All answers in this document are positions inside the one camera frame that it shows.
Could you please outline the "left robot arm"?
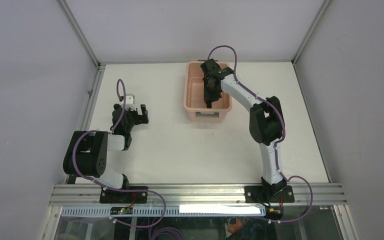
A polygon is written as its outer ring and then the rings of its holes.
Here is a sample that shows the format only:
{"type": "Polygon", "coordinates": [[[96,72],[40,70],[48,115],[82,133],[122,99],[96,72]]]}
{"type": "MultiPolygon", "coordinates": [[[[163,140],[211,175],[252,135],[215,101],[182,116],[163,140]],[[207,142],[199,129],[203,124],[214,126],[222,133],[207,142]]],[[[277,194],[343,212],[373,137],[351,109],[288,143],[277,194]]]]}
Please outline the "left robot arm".
{"type": "Polygon", "coordinates": [[[127,176],[116,172],[107,164],[110,151],[127,151],[132,143],[134,126],[148,124],[149,116],[145,104],[141,113],[133,104],[125,108],[115,104],[112,112],[110,132],[100,130],[75,131],[63,160],[63,171],[68,175],[90,180],[102,188],[111,189],[111,197],[125,203],[131,196],[127,176]]]}

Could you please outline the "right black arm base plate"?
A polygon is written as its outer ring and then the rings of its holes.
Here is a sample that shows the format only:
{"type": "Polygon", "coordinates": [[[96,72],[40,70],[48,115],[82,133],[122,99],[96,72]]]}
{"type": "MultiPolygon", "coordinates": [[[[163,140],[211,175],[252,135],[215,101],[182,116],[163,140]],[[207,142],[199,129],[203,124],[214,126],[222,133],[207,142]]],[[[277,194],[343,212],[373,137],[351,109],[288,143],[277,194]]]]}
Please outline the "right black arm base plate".
{"type": "Polygon", "coordinates": [[[291,186],[287,185],[284,189],[277,193],[270,193],[270,191],[262,185],[247,185],[244,187],[244,197],[246,203],[270,203],[280,204],[294,203],[295,196],[291,186]]]}

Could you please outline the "yellow black screwdriver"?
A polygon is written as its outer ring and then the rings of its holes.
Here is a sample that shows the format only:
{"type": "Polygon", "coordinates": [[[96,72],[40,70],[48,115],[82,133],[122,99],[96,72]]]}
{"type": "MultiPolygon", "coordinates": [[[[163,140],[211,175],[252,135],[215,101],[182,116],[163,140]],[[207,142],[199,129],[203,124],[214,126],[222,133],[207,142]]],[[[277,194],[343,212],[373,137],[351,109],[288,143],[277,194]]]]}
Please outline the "yellow black screwdriver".
{"type": "Polygon", "coordinates": [[[208,109],[211,109],[211,108],[212,108],[212,102],[211,102],[211,101],[207,101],[205,104],[206,104],[206,107],[207,107],[208,109]]]}

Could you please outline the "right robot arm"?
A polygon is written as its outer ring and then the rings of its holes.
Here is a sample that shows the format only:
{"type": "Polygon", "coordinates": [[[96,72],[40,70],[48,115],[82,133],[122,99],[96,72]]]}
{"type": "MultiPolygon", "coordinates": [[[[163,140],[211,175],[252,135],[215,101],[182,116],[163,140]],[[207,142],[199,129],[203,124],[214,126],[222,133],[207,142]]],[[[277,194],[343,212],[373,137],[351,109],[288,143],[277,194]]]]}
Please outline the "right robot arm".
{"type": "Polygon", "coordinates": [[[280,100],[275,96],[259,96],[238,80],[233,69],[222,68],[212,58],[204,61],[200,68],[203,72],[203,100],[208,109],[221,98],[222,93],[226,93],[249,112],[249,132],[259,144],[263,161],[262,196],[269,203],[276,202],[287,186],[278,153],[278,145],[285,138],[280,100]]]}

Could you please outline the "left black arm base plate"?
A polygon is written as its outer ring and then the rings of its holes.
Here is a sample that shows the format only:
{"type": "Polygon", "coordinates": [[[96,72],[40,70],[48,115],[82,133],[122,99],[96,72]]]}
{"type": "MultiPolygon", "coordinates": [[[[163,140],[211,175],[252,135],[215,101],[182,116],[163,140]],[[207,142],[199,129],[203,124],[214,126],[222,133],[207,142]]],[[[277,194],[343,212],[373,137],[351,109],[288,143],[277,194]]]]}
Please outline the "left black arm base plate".
{"type": "Polygon", "coordinates": [[[148,200],[147,186],[131,186],[133,192],[120,192],[115,190],[101,189],[100,204],[146,204],[148,200]]]}

